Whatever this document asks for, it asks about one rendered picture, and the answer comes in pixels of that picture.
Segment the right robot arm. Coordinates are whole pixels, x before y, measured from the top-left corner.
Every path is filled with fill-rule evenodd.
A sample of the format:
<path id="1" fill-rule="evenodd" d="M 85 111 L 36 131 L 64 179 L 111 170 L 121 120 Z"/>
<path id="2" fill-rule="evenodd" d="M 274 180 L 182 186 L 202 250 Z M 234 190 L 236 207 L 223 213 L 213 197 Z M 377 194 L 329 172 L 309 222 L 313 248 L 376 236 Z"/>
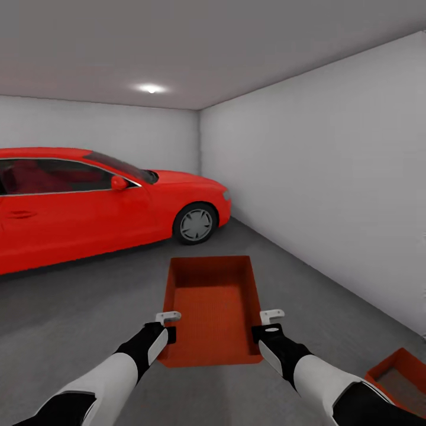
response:
<path id="1" fill-rule="evenodd" d="M 340 370 L 283 334 L 272 319 L 281 309 L 261 311 L 262 325 L 252 327 L 263 359 L 289 381 L 324 426 L 426 426 L 426 418 L 398 408 L 366 379 Z"/>

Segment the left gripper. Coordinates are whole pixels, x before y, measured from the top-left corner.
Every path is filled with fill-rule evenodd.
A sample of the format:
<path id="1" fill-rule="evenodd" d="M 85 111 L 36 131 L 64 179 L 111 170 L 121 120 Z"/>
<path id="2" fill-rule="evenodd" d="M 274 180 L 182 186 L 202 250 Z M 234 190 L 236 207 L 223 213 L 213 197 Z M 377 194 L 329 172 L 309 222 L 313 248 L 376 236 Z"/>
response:
<path id="1" fill-rule="evenodd" d="M 174 344 L 176 342 L 176 327 L 166 327 L 168 332 L 167 344 Z"/>

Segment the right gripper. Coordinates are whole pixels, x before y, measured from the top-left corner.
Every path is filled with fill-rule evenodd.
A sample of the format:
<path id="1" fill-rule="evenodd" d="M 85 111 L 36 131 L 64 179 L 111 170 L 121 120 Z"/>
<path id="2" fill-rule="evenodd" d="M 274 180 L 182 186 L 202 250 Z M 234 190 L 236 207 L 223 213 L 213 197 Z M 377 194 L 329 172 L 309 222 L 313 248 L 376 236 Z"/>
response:
<path id="1" fill-rule="evenodd" d="M 258 325 L 256 327 L 252 327 L 251 329 L 251 333 L 252 333 L 252 338 L 253 338 L 253 342 L 255 344 L 259 344 L 259 340 L 262 338 L 262 333 L 264 331 L 265 328 L 271 328 L 271 327 L 275 327 L 278 328 L 280 330 L 280 332 L 283 332 L 282 330 L 282 326 L 280 323 L 277 324 L 270 324 L 270 325 Z"/>

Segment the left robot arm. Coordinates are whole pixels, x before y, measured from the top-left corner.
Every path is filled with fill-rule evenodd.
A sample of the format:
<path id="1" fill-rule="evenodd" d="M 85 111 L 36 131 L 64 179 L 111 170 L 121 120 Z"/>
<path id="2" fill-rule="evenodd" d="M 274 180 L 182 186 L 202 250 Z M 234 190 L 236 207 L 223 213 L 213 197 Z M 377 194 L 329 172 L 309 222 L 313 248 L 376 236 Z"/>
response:
<path id="1" fill-rule="evenodd" d="M 114 426 L 125 403 L 144 373 L 167 344 L 176 342 L 177 311 L 156 314 L 145 327 L 107 360 L 69 383 L 38 410 L 35 416 L 12 426 Z"/>

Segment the storage box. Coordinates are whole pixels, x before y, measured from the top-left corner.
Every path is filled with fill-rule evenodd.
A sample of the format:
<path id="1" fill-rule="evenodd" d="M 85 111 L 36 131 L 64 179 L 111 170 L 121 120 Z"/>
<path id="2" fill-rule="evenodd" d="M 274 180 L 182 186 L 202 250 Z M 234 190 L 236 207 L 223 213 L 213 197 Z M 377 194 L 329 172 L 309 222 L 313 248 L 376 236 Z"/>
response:
<path id="1" fill-rule="evenodd" d="M 250 256 L 170 259 L 163 312 L 181 313 L 176 342 L 156 360 L 166 367 L 260 363 L 251 329 L 262 325 Z"/>
<path id="2" fill-rule="evenodd" d="M 420 393 L 426 393 L 426 364 L 402 347 L 366 373 L 365 379 L 368 382 L 379 388 L 398 408 L 410 412 L 410 408 L 399 404 L 399 401 L 376 379 L 390 367 L 410 382 Z"/>

